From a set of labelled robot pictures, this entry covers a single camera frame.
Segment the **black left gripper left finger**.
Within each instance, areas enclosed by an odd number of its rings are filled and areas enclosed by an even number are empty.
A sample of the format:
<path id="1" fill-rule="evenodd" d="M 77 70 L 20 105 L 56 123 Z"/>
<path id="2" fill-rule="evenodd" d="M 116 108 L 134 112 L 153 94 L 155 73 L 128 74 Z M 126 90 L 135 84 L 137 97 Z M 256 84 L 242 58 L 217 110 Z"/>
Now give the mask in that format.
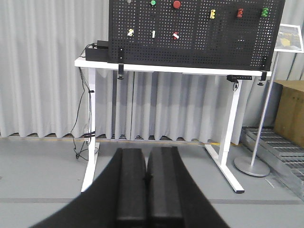
<path id="1" fill-rule="evenodd" d="M 116 214 L 118 228 L 145 228 L 146 164 L 139 148 L 123 149 Z"/>

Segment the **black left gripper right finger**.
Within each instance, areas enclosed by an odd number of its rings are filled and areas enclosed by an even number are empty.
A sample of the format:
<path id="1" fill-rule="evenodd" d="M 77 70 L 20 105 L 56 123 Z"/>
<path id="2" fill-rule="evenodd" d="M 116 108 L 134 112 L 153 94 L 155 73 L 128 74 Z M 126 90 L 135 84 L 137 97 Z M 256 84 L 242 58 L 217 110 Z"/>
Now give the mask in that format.
<path id="1" fill-rule="evenodd" d="M 148 227 L 183 227 L 183 215 L 172 158 L 172 148 L 152 148 L 148 159 L 147 177 Z"/>

